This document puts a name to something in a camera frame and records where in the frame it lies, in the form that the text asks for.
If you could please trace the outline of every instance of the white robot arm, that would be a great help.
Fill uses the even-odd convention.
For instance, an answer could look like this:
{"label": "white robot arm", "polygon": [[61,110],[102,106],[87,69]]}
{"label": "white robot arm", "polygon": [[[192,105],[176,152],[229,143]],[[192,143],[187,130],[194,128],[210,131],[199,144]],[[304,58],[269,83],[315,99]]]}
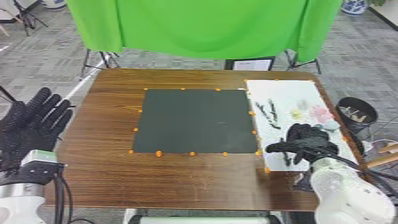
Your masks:
{"label": "white robot arm", "polygon": [[318,224],[391,224],[395,205],[357,171],[333,158],[313,163],[311,186],[320,198]]}

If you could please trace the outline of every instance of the green backdrop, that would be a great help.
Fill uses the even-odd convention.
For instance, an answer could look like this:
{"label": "green backdrop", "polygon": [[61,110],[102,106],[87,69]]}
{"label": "green backdrop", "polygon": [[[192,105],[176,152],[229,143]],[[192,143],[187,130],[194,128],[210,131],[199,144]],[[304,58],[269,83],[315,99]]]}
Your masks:
{"label": "green backdrop", "polygon": [[317,58],[341,0],[68,0],[89,49],[194,58]]}

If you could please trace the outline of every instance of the orange marker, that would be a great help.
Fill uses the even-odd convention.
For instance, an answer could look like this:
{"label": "orange marker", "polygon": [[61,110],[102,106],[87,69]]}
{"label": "orange marker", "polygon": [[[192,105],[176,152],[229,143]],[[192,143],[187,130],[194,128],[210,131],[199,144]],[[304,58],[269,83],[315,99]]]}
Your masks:
{"label": "orange marker", "polygon": [[162,157],[164,156],[164,152],[158,150],[157,151],[157,157]]}
{"label": "orange marker", "polygon": [[256,156],[261,156],[261,155],[263,155],[263,151],[258,150],[258,151],[256,151]]}

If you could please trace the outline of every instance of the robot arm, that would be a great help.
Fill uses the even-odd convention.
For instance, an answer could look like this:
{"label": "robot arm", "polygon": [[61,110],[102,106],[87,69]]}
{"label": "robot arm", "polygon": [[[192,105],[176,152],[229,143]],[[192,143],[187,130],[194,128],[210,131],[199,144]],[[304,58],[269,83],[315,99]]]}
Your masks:
{"label": "robot arm", "polygon": [[313,163],[311,186],[320,198],[318,224],[391,224],[395,205],[357,171],[333,158]]}
{"label": "robot arm", "polygon": [[70,105],[43,88],[27,104],[13,102],[0,120],[0,224],[45,224],[38,208],[45,185],[59,179],[62,164],[52,151],[71,120]]}
{"label": "robot arm", "polygon": [[361,179],[352,166],[334,159],[338,146],[329,142],[329,134],[308,124],[295,124],[286,142],[272,144],[267,152],[297,153],[295,164],[302,159],[311,163],[311,187],[320,199],[317,223],[391,224],[393,202],[381,189]]}

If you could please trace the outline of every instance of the black object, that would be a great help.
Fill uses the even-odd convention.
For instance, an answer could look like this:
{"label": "black object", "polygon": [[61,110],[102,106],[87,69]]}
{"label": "black object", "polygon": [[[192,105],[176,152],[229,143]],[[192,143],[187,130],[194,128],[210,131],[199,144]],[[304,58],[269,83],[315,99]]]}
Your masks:
{"label": "black object", "polygon": [[9,98],[11,101],[16,101],[16,98],[13,97],[9,91],[4,89],[4,87],[0,86],[0,92],[4,93],[6,97]]}
{"label": "black object", "polygon": [[318,62],[318,59],[315,59],[313,61],[302,63],[302,64],[297,64],[297,54],[295,54],[295,57],[293,57],[293,60],[292,60],[292,57],[290,57],[290,52],[285,51],[285,54],[286,54],[286,57],[288,57],[288,62],[290,62],[290,67],[286,69],[286,71],[290,71],[292,69],[302,67],[304,65],[308,64],[313,64],[317,65],[317,69],[318,69],[318,74],[322,75],[322,69],[320,69],[320,62]]}
{"label": "black object", "polygon": [[141,224],[142,215],[135,215],[130,219],[128,224]]}
{"label": "black object", "polygon": [[[352,108],[352,110],[361,112],[361,116],[366,116],[366,119],[363,122],[357,122],[352,120],[352,118],[343,113],[343,108]],[[345,126],[354,134],[357,134],[365,128],[370,127],[370,125],[377,122],[379,114],[373,106],[357,98],[345,97],[336,105],[338,114],[345,123]]]}
{"label": "black object", "polygon": [[20,169],[0,172],[0,186],[20,183],[46,185],[54,180],[59,164],[32,161]]}
{"label": "black object", "polygon": [[68,110],[70,100],[61,104],[59,102],[61,96],[52,95],[48,88],[39,90],[27,105],[22,101],[13,102],[9,113],[0,120],[0,171],[20,168],[30,150],[54,150],[73,115]]}
{"label": "black object", "polygon": [[313,212],[290,212],[288,214],[290,214],[292,224],[317,224]]}
{"label": "black object", "polygon": [[270,124],[270,126],[277,129],[277,130],[281,130],[281,127],[277,126],[277,113],[276,113],[276,106],[274,106],[274,104],[270,104],[270,106],[272,106],[272,112],[270,112],[270,114],[274,115],[274,121],[272,121],[272,119],[270,119],[270,116],[269,116],[269,114],[267,114],[267,112],[265,112],[265,106],[263,105],[260,105],[260,103],[256,103],[256,106],[258,106],[258,109],[260,109],[260,111],[261,111],[261,113],[263,113],[263,115],[265,115],[265,118],[267,118],[267,121],[269,121],[269,124]]}
{"label": "black object", "polygon": [[240,62],[240,61],[261,61],[261,60],[269,60],[270,61],[270,67],[269,67],[269,70],[272,70],[272,67],[274,67],[274,62],[276,62],[276,56],[272,57],[263,57],[263,58],[245,58],[245,59],[228,59],[226,60],[226,67],[224,69],[226,70],[235,70],[235,63]]}
{"label": "black object", "polygon": [[[105,53],[103,51],[100,51],[98,53],[100,53],[100,56],[102,56],[105,68],[110,68],[110,63],[109,63],[110,61],[116,64],[116,68],[119,68],[121,66],[119,66],[116,58],[114,58],[114,56],[119,58],[119,55],[116,53]],[[80,80],[84,79],[84,76],[86,76],[86,68],[96,68],[96,69],[103,70],[103,68],[100,68],[100,67],[96,67],[96,66],[87,64],[89,63],[89,58],[91,58],[91,49],[87,49],[87,51],[86,51]]]}
{"label": "black object", "polygon": [[242,90],[148,90],[134,149],[167,153],[254,153]]}
{"label": "black object", "polygon": [[288,130],[286,142],[269,145],[267,152],[292,152],[297,153],[293,163],[299,164],[302,159],[313,163],[325,158],[324,154],[340,154],[340,148],[329,142],[329,134],[309,124],[293,124]]}
{"label": "black object", "polygon": [[29,12],[29,10],[23,8],[18,0],[13,0],[13,1],[15,1],[16,9],[20,11],[20,18],[22,18],[23,27],[25,27],[25,33],[27,33],[27,36],[30,36],[29,29],[32,29],[32,30],[36,29],[36,21],[43,24],[45,27],[48,27],[48,25],[39,20],[39,18],[36,17],[36,15]]}

